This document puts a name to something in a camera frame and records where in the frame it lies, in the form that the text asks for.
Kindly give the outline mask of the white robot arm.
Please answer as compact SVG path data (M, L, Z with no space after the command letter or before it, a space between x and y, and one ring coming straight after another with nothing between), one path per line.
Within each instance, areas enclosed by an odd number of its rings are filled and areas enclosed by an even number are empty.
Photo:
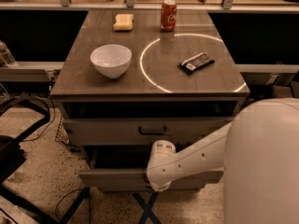
M153 144L147 177L156 191L224 170L225 224L299 224L299 99L261 100L180 152Z

